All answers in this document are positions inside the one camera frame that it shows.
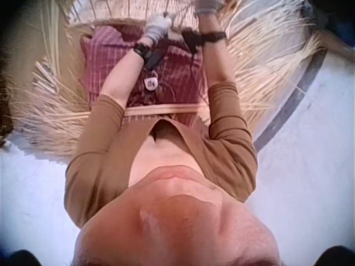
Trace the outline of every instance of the hand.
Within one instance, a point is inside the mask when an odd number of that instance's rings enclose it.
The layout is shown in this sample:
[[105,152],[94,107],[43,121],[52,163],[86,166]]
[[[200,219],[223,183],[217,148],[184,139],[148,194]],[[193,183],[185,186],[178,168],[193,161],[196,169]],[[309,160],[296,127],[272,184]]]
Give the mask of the hand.
[[169,16],[164,17],[162,14],[155,14],[147,20],[143,36],[148,37],[157,45],[167,35],[171,24],[172,21]]
[[196,0],[195,13],[198,14],[215,14],[224,6],[225,0]]

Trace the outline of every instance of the forearm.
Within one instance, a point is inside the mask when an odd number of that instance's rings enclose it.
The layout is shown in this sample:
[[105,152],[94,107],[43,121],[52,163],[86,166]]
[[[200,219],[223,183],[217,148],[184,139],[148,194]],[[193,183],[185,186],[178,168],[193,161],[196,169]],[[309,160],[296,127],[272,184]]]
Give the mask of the forearm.
[[[153,41],[147,37],[142,37],[138,42],[149,47],[153,45]],[[101,94],[112,98],[125,109],[143,65],[143,58],[131,49],[107,76]]]
[[[199,22],[201,34],[221,31],[221,26],[214,14],[199,15]],[[209,87],[222,81],[235,81],[232,61],[225,40],[205,43],[202,53]]]

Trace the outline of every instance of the sleeve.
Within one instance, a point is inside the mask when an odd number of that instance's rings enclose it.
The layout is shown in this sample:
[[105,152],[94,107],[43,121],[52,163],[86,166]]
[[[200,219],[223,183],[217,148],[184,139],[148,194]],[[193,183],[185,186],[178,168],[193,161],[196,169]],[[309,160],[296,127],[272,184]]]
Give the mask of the sleeve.
[[209,89],[210,139],[221,142],[237,171],[238,198],[245,201],[255,189],[257,156],[252,136],[243,117],[236,84],[220,82]]
[[105,156],[121,128],[123,116],[123,108],[113,99],[106,95],[98,97],[67,168],[64,206],[80,228],[88,220],[91,203],[98,196]]

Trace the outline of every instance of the brown long-sleeve shirt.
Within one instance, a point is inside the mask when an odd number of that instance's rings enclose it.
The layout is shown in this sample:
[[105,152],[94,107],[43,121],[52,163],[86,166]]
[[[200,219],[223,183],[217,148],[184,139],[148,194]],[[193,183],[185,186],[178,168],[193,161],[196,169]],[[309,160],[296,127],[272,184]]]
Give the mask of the brown long-sleeve shirt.
[[245,202],[255,189],[257,160],[252,137],[239,105],[236,85],[209,89],[209,138],[171,119],[143,120],[121,126],[123,108],[101,95],[68,166],[64,205],[78,227],[127,188],[130,170],[154,126],[165,120],[176,128],[204,176]]

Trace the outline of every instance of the gray glove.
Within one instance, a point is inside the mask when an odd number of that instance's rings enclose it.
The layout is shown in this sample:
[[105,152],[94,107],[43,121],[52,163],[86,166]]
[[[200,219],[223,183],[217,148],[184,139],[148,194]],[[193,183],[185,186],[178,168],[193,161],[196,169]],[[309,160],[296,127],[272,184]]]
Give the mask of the gray glove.
[[225,0],[196,0],[196,14],[215,14],[223,7]]
[[162,14],[155,14],[147,20],[143,36],[148,37],[157,45],[168,33],[171,24],[172,21],[169,16],[164,17]]

